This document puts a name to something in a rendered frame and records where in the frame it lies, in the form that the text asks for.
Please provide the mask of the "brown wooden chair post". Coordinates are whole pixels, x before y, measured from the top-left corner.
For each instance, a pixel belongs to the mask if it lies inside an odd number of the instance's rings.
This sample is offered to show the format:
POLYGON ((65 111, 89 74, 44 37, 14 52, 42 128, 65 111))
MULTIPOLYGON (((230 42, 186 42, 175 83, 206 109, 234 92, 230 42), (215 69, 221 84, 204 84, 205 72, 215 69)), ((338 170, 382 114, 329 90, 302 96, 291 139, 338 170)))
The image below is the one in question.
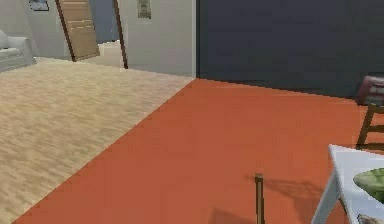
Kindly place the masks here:
POLYGON ((263 176, 255 175, 256 184, 256 219, 257 224, 265 224, 264 219, 264 197, 263 197, 263 176))

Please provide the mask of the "light grey sofa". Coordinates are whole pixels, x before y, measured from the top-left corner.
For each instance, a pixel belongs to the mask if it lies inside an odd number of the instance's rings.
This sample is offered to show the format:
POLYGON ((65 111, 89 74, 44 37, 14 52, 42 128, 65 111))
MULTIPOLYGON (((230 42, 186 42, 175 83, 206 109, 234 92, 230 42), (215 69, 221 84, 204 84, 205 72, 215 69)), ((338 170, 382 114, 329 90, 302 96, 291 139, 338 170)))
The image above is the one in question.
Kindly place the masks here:
POLYGON ((36 63, 27 37, 8 36, 0 30, 0 73, 36 63))

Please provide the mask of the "white table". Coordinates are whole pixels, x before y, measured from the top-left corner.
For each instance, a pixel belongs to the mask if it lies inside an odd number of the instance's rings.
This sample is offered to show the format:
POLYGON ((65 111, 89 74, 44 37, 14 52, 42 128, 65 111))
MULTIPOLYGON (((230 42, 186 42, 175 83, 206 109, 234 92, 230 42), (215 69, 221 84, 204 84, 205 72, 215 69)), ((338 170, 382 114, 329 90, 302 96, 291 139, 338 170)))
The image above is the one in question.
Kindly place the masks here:
POLYGON ((384 155, 332 144, 328 146, 328 151, 333 169, 311 224, 325 224, 338 200, 344 203, 350 224, 359 224, 359 214, 384 220, 384 204, 353 181, 353 177, 359 173, 384 168, 384 155))

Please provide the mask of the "dark red cushioned wooden chair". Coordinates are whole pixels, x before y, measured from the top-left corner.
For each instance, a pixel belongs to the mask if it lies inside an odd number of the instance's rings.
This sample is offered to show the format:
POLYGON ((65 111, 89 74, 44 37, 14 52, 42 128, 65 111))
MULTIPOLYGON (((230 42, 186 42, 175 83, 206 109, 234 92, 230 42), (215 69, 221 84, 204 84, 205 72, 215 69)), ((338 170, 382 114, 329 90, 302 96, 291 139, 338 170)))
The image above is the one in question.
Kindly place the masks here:
POLYGON ((384 115, 384 77, 376 77, 367 74, 360 85, 356 103, 359 106, 367 107, 356 148, 358 150, 368 149, 384 151, 384 143, 366 142, 369 133, 384 134, 384 124, 372 124, 375 114, 384 115))

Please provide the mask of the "brown grey round food item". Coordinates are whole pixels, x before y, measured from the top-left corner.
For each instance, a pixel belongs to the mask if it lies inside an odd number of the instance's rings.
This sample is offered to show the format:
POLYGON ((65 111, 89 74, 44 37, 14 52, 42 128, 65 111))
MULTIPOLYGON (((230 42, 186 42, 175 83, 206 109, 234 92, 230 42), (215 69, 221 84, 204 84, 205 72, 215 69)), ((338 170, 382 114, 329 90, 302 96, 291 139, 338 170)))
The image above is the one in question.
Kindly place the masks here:
POLYGON ((359 224, 384 224, 384 220, 367 216, 364 214, 359 214, 357 219, 359 224))

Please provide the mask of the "blue framed wall picture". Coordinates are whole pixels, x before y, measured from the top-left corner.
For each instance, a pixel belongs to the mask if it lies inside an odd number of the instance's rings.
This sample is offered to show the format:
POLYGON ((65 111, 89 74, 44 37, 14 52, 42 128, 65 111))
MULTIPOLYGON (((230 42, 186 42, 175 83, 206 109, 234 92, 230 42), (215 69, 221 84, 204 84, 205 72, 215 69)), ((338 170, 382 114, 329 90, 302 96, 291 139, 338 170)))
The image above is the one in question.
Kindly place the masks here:
POLYGON ((29 0, 29 5, 33 11, 48 11, 49 10, 47 0, 29 0))

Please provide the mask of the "light wooden room door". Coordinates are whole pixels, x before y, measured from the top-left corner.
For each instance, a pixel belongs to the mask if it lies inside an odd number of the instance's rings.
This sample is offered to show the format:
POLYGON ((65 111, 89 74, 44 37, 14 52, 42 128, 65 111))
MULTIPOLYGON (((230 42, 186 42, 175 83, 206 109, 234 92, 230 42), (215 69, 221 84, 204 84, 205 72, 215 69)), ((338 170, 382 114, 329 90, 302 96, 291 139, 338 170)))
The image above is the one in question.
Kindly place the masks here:
POLYGON ((55 0, 73 62, 100 55, 89 0, 55 0))

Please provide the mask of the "grey framed wall picture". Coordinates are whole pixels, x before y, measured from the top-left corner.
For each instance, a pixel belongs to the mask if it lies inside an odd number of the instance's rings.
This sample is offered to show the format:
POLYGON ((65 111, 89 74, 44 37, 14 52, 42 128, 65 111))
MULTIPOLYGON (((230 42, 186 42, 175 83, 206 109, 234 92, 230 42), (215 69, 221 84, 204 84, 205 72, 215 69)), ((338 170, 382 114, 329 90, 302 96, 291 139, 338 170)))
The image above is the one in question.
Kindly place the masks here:
POLYGON ((137 0, 137 12, 139 18, 150 19, 152 16, 150 0, 137 0))

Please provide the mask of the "green lettuce head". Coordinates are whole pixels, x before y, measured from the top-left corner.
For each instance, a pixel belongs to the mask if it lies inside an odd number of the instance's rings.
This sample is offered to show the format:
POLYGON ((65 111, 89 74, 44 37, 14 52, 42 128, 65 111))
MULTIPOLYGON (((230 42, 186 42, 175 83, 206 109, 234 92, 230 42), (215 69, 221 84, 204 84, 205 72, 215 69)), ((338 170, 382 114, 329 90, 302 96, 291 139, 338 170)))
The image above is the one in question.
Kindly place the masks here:
POLYGON ((368 195, 384 204, 384 168, 359 173, 353 182, 368 195))

